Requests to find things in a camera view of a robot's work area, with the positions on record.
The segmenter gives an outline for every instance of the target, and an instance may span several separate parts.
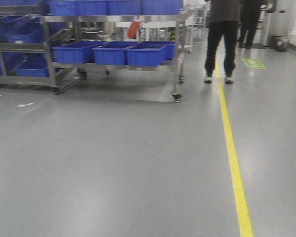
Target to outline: leg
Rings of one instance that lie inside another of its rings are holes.
[[[230,21],[225,22],[224,28],[224,42],[226,49],[226,56],[224,60],[224,69],[227,76],[231,76],[235,69],[235,56],[237,44],[238,22]]]
[[[252,46],[253,39],[256,34],[257,26],[259,23],[261,11],[258,12],[252,12],[250,14],[250,23],[248,28],[248,36],[246,40],[246,46]]]
[[[240,32],[240,37],[239,37],[239,42],[243,43],[246,37],[246,33],[249,28],[249,21],[250,21],[250,16],[246,11],[241,12],[241,32]]]
[[[210,23],[207,42],[207,57],[205,63],[206,73],[210,77],[212,76],[212,73],[215,69],[216,51],[219,42],[221,41],[222,33],[222,22]]]

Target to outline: metal rail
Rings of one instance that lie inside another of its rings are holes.
[[[139,16],[44,16],[46,22],[152,22],[184,21],[193,14],[185,11],[178,15],[139,15]]]

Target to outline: metal shelf rack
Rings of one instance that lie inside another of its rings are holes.
[[[52,62],[53,68],[77,68],[86,76],[86,71],[92,70],[132,70],[132,71],[155,71],[155,72],[173,72],[173,91],[172,95],[176,102],[180,102],[182,95],[179,93],[178,84],[183,83],[183,60],[184,55],[180,54],[179,44],[184,48],[185,44],[185,20],[193,14],[193,11],[184,11],[178,15],[139,15],[139,16],[43,16],[42,23],[46,22],[72,22],[75,27],[80,22],[176,22],[176,32],[180,32],[180,23],[183,22],[183,35],[176,36],[176,56],[174,60],[166,60],[162,65],[157,67],[130,66],[130,65],[98,65],[98,64],[60,64]],[[45,34],[48,35],[48,28],[44,28]]]
[[[40,15],[41,24],[44,29],[44,43],[5,43],[0,42],[0,64],[2,74],[0,75],[0,84],[25,84],[25,85],[41,85],[50,86],[53,91],[58,94],[62,89],[79,82],[79,79],[68,81],[66,85],[62,85],[62,80],[72,69],[61,70],[56,73],[52,67],[52,54],[50,48],[51,36],[47,23],[43,20],[42,15],[48,9],[48,5],[42,1],[39,5],[18,5],[18,6],[0,6],[0,16],[23,16],[23,15]],[[8,74],[5,68],[4,52],[23,52],[23,53],[45,53],[49,68],[48,78],[41,77],[19,77],[14,72]]]

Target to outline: dark clothing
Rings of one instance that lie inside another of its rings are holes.
[[[241,11],[241,34],[239,42],[245,40],[246,46],[251,46],[256,34],[257,26],[261,15],[261,5],[266,4],[266,0],[244,0]]]
[[[266,0],[243,0],[243,10],[260,11],[261,5],[266,4]]]
[[[253,39],[256,35],[257,26],[259,23],[261,11],[251,11],[246,12],[242,11],[241,13],[241,33],[239,42],[243,42],[245,40],[246,34],[246,46],[251,46],[253,44]]]
[[[211,15],[209,22],[239,21],[239,0],[211,0]]]
[[[211,76],[215,69],[216,51],[223,36],[225,43],[224,69],[226,75],[231,76],[235,69],[235,48],[237,42],[238,21],[214,22],[209,24],[207,58],[205,69],[208,76]]]

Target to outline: gray trash bin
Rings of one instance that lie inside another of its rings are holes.
[[[276,37],[275,50],[279,52],[285,52],[287,50],[289,41],[290,41],[289,37],[284,37],[284,36]]]

